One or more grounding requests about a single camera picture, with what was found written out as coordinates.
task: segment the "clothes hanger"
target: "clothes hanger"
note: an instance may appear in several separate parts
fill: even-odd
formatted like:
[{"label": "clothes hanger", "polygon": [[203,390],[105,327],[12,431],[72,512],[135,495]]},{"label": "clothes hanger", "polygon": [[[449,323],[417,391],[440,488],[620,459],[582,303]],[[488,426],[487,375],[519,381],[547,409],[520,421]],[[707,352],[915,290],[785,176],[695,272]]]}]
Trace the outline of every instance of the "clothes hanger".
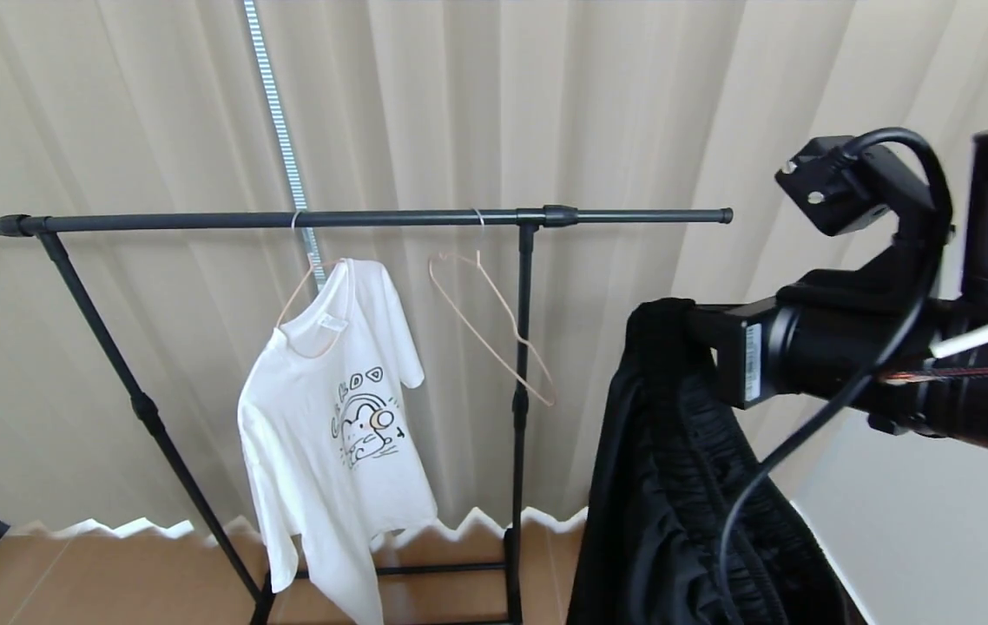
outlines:
[{"label": "clothes hanger", "polygon": [[[289,229],[291,230],[297,229],[297,211],[294,211],[293,220],[289,221]],[[340,260],[332,260],[330,262],[322,262],[322,264],[320,265],[314,265],[313,256],[311,254],[307,254],[306,256],[308,256],[308,272],[305,272],[305,276],[302,278],[302,280],[300,280],[300,282],[297,282],[297,288],[293,289],[293,293],[291,296],[289,296],[289,299],[287,300],[287,304],[282,307],[282,312],[279,312],[279,320],[275,321],[274,323],[274,327],[277,328],[277,331],[282,332],[283,335],[285,335],[285,331],[283,331],[282,329],[282,320],[285,318],[285,315],[287,315],[287,313],[289,312],[289,307],[293,305],[293,300],[294,298],[297,297],[297,293],[300,293],[300,289],[305,288],[305,285],[308,282],[308,277],[312,276],[317,266],[323,269],[325,268],[325,266],[336,265],[339,264],[340,262],[347,260],[346,258],[340,258]]]},{"label": "clothes hanger", "polygon": [[[455,315],[459,317],[459,320],[463,321],[463,325],[466,325],[467,329],[475,335],[475,338],[478,338],[478,343],[482,343],[483,347],[486,348],[486,351],[490,352],[491,355],[494,356],[494,359],[497,359],[498,363],[501,363],[502,366],[505,367],[507,372],[510,372],[513,377],[517,378],[518,383],[521,383],[522,387],[524,387],[526,391],[532,392],[533,396],[541,400],[541,403],[545,404],[545,406],[553,407],[557,404],[557,384],[555,384],[555,381],[552,379],[552,373],[549,372],[549,367],[547,367],[544,363],[544,359],[541,359],[541,355],[539,355],[537,349],[533,347],[533,344],[530,343],[528,339],[521,336],[521,333],[517,332],[517,315],[514,315],[513,309],[510,309],[509,302],[506,302],[505,297],[502,296],[502,292],[499,292],[497,286],[494,286],[494,280],[491,280],[490,274],[486,272],[486,268],[483,266],[482,253],[479,248],[481,248],[483,238],[486,236],[486,220],[483,219],[483,214],[479,213],[478,209],[472,208],[471,210],[474,210],[475,214],[478,214],[478,224],[481,226],[481,229],[478,231],[479,239],[478,245],[475,246],[474,260],[459,256],[457,253],[439,252],[430,254],[430,256],[428,256],[428,278],[430,278],[431,283],[436,286],[436,289],[439,290],[439,295],[444,296],[444,299],[447,301],[447,305],[451,306],[451,309],[454,310]],[[439,280],[436,280],[436,273],[433,272],[433,267],[436,265],[436,262],[443,262],[444,260],[461,260],[466,262],[467,265],[474,266],[478,269],[478,272],[483,275],[483,278],[486,279],[486,284],[494,290],[494,295],[497,296],[499,304],[502,305],[506,315],[509,315],[510,317],[510,323],[513,325],[513,336],[517,338],[517,342],[519,344],[525,345],[525,348],[529,349],[529,353],[532,353],[533,358],[537,359],[537,363],[541,366],[541,372],[544,372],[545,379],[549,380],[549,386],[552,387],[551,399],[541,395],[541,392],[537,391],[537,389],[527,383],[523,377],[519,376],[517,369],[510,367],[510,364],[506,363],[505,359],[502,359],[502,357],[498,355],[498,352],[494,351],[491,344],[486,343],[486,339],[483,338],[483,335],[478,333],[474,325],[471,325],[471,322],[467,320],[467,317],[463,314],[462,310],[459,310],[459,307],[456,306],[455,301],[451,300],[451,297],[447,295],[446,290],[444,290],[443,286],[439,284]]]}]

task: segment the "cartoon graphic print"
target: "cartoon graphic print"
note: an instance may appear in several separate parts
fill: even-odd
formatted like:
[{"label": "cartoon graphic print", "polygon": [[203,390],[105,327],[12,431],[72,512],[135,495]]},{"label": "cartoon graphic print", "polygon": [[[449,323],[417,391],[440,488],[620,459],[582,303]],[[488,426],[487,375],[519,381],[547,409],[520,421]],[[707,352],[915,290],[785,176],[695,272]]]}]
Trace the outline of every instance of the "cartoon graphic print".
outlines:
[{"label": "cartoon graphic print", "polygon": [[339,403],[332,419],[332,438],[339,440],[339,454],[348,468],[359,460],[382,458],[396,454],[396,438],[405,438],[402,428],[394,424],[393,397],[382,399],[374,392],[356,392],[364,381],[378,383],[383,379],[382,367],[366,373],[354,373],[338,388]]}]

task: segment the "brown floor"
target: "brown floor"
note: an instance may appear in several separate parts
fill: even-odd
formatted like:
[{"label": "brown floor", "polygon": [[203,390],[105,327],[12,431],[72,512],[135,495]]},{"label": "brown floor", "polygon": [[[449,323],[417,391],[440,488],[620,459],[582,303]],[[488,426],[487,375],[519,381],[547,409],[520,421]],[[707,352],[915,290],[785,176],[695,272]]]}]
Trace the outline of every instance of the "brown floor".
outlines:
[{"label": "brown floor", "polygon": [[[539,523],[524,523],[521,589],[527,625],[565,621],[581,536],[581,527],[557,534]],[[260,543],[248,536],[233,536],[233,542],[261,578],[267,557]],[[403,549],[382,549],[375,559],[394,566],[499,561],[502,545],[497,535],[477,525],[457,542],[427,531]],[[383,578],[379,592],[386,622],[402,625],[504,616],[504,585],[501,572],[416,575]],[[241,625],[252,607],[221,551],[196,538],[9,536],[0,542],[0,624]],[[348,620],[310,582],[299,579],[275,598],[270,622]]]}]

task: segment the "vertical rack pole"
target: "vertical rack pole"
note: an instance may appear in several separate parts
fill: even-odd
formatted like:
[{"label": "vertical rack pole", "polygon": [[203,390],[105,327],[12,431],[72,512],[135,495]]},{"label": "vertical rack pole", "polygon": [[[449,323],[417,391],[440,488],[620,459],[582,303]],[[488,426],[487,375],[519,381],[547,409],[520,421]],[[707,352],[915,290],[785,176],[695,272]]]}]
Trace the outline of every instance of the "vertical rack pole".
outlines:
[{"label": "vertical rack pole", "polygon": [[[529,337],[530,301],[533,295],[533,241],[538,224],[517,226],[517,333]],[[529,348],[517,343],[517,375],[529,376]],[[525,479],[525,425],[529,416],[529,392],[517,383],[513,392],[513,526],[506,531],[506,601],[510,621],[521,625],[521,508]]]},{"label": "vertical rack pole", "polygon": [[92,298],[89,297],[88,290],[85,290],[85,285],[82,284],[81,277],[78,276],[73,262],[69,260],[69,254],[66,253],[66,248],[62,245],[62,239],[58,238],[58,234],[55,233],[40,233],[36,236],[46,249],[47,256],[57,266],[58,273],[62,275],[62,281],[65,282],[66,288],[69,289],[69,295],[73,296],[74,301],[77,303],[77,308],[81,310],[82,316],[85,317],[86,323],[89,324],[90,331],[93,331],[93,336],[96,337],[97,343],[101,345],[104,355],[108,357],[109,363],[115,369],[116,376],[120,377],[121,383],[124,385],[126,391],[128,391],[128,396],[132,400],[132,411],[135,412],[135,415],[143,422],[144,426],[148,428],[150,436],[158,443],[158,448],[166,456],[166,462],[169,462],[169,468],[172,468],[174,475],[180,480],[181,486],[185,488],[185,493],[189,495],[193,506],[196,506],[197,510],[201,512],[201,517],[204,518],[205,525],[208,526],[209,530],[212,530],[216,542],[220,544],[221,549],[224,549],[224,554],[227,555],[228,561],[232,563],[232,569],[235,569],[235,573],[239,575],[243,585],[247,587],[247,592],[251,593],[253,600],[255,600],[256,614],[264,608],[264,604],[265,612],[269,613],[269,604],[274,601],[274,595],[269,592],[268,577],[264,581],[263,587],[260,587],[255,584],[251,573],[247,572],[247,565],[243,564],[240,554],[236,553],[235,547],[232,546],[232,542],[227,537],[227,533],[221,527],[220,522],[217,521],[212,507],[208,505],[208,500],[201,493],[201,487],[197,486],[192,472],[189,472],[188,467],[185,466],[185,460],[181,459],[181,454],[177,451],[173,440],[166,434],[166,426],[161,421],[161,417],[158,416],[158,407],[154,403],[154,400],[150,399],[143,392],[140,383],[135,379],[132,371],[128,368],[128,363],[124,360],[124,356],[120,353],[120,347],[118,347],[116,341],[110,335],[108,326],[104,325],[104,319],[101,318],[100,312],[97,311],[96,305],[93,304]]}]

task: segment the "curtain fold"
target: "curtain fold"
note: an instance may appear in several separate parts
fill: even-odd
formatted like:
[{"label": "curtain fold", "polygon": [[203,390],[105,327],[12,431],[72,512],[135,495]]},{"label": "curtain fold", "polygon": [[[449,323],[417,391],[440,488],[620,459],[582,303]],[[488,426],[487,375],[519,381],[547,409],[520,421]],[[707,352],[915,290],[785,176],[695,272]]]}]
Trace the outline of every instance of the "curtain fold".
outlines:
[{"label": "curtain fold", "polygon": [[[858,266],[893,221],[825,238],[772,175],[812,135],[902,124],[938,148],[963,224],[988,128],[988,3],[259,3],[312,210],[731,206],[733,225],[542,230],[526,505],[586,502],[636,302],[743,301]],[[0,1],[0,214],[292,210],[243,7]],[[513,306],[513,228],[317,230],[390,269],[427,371],[408,396],[443,521],[509,521],[513,378],[428,280],[471,254]],[[78,272],[221,518],[252,517],[235,404],[305,261],[285,231],[69,234]],[[959,266],[961,246],[951,246]],[[501,355],[477,273],[438,277]],[[955,274],[944,282],[952,295]],[[530,379],[541,379],[530,364]],[[741,414],[767,452],[817,403]],[[785,490],[825,437],[777,471]],[[0,517],[196,518],[33,240],[0,240]]]}]

